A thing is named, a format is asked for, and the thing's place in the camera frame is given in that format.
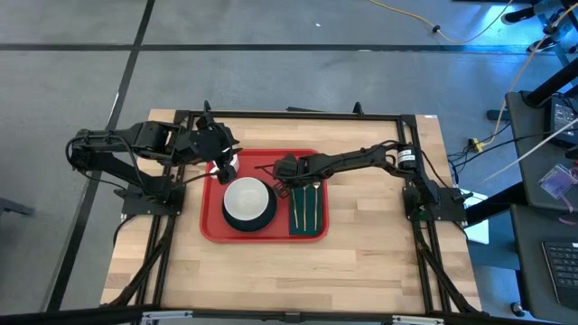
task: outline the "bowl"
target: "bowl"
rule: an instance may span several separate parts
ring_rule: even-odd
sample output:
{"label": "bowl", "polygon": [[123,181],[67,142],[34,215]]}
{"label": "bowl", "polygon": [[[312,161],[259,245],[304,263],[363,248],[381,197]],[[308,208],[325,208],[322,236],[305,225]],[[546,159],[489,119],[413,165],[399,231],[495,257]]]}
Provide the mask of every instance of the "bowl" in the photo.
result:
{"label": "bowl", "polygon": [[236,230],[258,231],[273,220],[276,210],[273,189],[256,178],[237,179],[225,190],[223,216]]}

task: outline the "red tray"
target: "red tray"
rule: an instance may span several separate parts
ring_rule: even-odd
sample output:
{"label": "red tray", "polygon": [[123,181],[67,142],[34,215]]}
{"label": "red tray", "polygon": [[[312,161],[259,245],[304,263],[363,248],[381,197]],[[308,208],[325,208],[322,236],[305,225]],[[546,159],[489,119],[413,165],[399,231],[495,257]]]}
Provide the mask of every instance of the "red tray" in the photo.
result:
{"label": "red tray", "polygon": [[[296,157],[317,153],[312,149],[244,149],[238,153],[238,177],[255,177],[273,187],[277,181],[255,166],[274,163],[286,154]],[[207,163],[207,172],[213,168]],[[329,229],[329,208],[327,205],[327,184],[322,183],[322,229],[317,236],[289,235],[289,199],[277,198],[277,212],[270,224],[256,232],[242,232],[231,227],[223,217],[223,196],[227,185],[219,184],[211,177],[205,179],[200,208],[200,232],[210,241],[216,243],[311,243],[327,235]]]}

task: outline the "green cloth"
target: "green cloth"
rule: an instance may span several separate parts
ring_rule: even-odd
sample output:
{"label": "green cloth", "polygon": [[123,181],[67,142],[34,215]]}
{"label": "green cloth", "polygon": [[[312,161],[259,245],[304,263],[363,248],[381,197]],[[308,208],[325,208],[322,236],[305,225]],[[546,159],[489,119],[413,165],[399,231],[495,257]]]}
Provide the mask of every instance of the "green cloth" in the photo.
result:
{"label": "green cloth", "polygon": [[[289,234],[290,235],[303,235],[303,236],[317,236],[322,231],[322,221],[323,221],[323,204],[322,204],[322,193],[323,187],[320,186],[317,189],[317,229],[315,230],[315,188],[310,185],[304,190],[306,198],[306,228],[303,224],[303,188],[294,189],[291,193],[289,199]],[[294,202],[297,207],[297,221],[299,222],[299,227],[295,225],[295,214],[294,214]]]}

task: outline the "wooden table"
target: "wooden table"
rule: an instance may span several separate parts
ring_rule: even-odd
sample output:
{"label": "wooden table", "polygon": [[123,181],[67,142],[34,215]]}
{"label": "wooden table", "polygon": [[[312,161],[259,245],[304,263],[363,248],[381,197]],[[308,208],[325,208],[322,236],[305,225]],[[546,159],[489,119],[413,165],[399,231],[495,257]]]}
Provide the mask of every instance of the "wooden table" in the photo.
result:
{"label": "wooden table", "polygon": [[[154,109],[150,120],[172,123],[174,110]],[[217,118],[243,148],[311,148],[336,154],[397,139],[387,121]],[[421,146],[451,182],[438,120],[418,116]],[[139,167],[161,174],[156,162]],[[187,167],[184,179],[204,172]],[[215,244],[199,229],[203,181],[187,186],[177,218],[162,306],[243,311],[357,311],[423,313],[415,243],[401,198],[404,181],[377,168],[328,180],[330,229],[312,244]],[[141,266],[151,216],[139,216],[118,235],[102,302],[116,298]],[[468,247],[452,223],[437,222],[443,265],[470,304],[480,308]],[[154,287],[156,270],[150,277]],[[430,270],[434,307],[440,309]],[[152,300],[152,289],[145,302]]]}

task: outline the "computer keyboard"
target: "computer keyboard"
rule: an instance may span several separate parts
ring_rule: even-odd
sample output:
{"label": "computer keyboard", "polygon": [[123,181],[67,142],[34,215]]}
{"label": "computer keyboard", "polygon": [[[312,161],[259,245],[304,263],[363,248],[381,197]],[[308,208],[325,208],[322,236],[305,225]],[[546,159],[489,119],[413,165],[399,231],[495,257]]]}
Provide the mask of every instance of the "computer keyboard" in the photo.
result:
{"label": "computer keyboard", "polygon": [[578,310],[578,240],[544,242],[542,248],[558,302]]}

